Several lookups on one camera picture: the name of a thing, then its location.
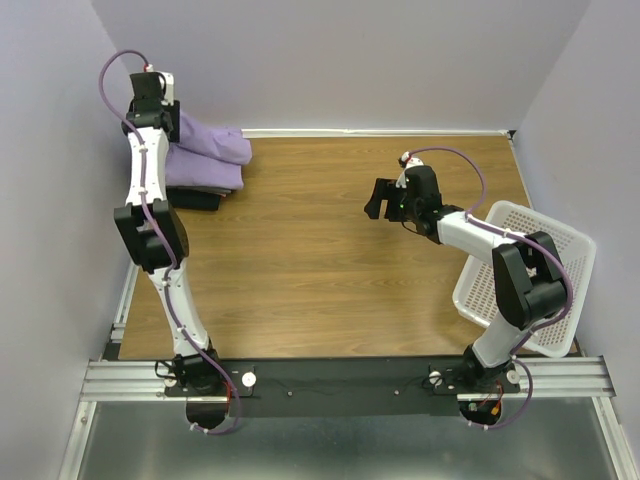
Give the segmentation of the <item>folded dark grey t shirt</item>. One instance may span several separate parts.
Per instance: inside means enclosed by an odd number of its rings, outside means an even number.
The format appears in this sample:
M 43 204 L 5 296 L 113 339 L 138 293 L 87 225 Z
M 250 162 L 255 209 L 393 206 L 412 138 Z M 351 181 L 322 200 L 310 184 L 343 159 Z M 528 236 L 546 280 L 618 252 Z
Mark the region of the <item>folded dark grey t shirt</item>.
M 232 190 L 218 188 L 168 187 L 167 199 L 176 209 L 218 211 L 221 202 Z

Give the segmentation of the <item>purple t shirt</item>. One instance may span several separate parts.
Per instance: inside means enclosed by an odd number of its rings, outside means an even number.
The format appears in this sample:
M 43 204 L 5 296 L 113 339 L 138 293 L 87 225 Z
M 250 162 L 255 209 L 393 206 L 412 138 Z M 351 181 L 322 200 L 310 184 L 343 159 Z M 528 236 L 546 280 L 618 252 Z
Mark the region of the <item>purple t shirt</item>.
M 240 129 L 212 127 L 181 112 L 180 141 L 170 144 L 166 158 L 166 184 L 241 190 L 242 168 L 252 157 L 251 143 Z

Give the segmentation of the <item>aluminium extrusion rail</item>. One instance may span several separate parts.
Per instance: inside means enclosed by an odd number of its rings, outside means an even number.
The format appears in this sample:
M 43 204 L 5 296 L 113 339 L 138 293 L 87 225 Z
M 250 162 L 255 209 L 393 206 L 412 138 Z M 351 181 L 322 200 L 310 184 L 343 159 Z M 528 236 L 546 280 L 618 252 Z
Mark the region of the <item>aluminium extrusion rail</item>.
M 534 398 L 616 395 L 601 357 L 524 358 L 533 379 Z M 82 402 L 171 401 L 152 361 L 92 361 L 80 393 Z

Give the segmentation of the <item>white plastic laundry basket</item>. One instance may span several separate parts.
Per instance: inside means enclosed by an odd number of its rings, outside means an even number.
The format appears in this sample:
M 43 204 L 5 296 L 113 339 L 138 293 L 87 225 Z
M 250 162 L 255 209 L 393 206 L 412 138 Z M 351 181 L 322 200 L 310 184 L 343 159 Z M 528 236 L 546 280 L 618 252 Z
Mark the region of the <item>white plastic laundry basket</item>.
M 595 245 L 575 229 L 530 208 L 498 201 L 480 226 L 480 256 L 469 256 L 452 300 L 486 328 L 475 348 L 496 341 L 547 357 L 573 342 L 595 259 Z

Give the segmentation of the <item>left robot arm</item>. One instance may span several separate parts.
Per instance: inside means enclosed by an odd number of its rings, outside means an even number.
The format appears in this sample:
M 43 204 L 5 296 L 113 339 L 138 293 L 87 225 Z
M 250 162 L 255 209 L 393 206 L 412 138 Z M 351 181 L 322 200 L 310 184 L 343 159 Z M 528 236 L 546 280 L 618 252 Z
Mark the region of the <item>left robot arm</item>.
M 179 139 L 180 105 L 173 77 L 150 66 L 130 76 L 133 98 L 122 122 L 131 152 L 131 180 L 114 221 L 131 260 L 149 277 L 167 317 L 174 357 L 160 376 L 170 388 L 213 395 L 224 390 L 217 352 L 198 315 L 187 275 L 189 241 L 169 202 L 165 166 Z

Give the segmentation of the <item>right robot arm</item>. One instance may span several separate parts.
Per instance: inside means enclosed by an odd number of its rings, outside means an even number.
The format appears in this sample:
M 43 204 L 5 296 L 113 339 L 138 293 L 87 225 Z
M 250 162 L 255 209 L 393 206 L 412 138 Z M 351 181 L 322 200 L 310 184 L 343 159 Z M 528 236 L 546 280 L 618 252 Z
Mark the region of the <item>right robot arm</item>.
M 408 163 L 398 179 L 376 179 L 364 212 L 372 220 L 410 222 L 415 234 L 492 268 L 498 314 L 446 376 L 471 391 L 493 384 L 536 328 L 563 318 L 572 306 L 573 287 L 549 234 L 511 232 L 443 203 L 429 166 Z

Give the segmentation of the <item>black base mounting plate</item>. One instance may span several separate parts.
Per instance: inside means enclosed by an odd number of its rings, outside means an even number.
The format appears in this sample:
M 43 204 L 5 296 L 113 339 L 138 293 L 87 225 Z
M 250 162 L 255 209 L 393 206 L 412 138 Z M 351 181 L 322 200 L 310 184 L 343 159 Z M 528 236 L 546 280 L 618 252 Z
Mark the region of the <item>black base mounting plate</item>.
M 464 414 L 494 425 L 505 394 L 520 390 L 513 365 L 480 373 L 459 356 L 159 361 L 168 397 L 189 421 L 214 428 L 235 415 L 356 417 Z

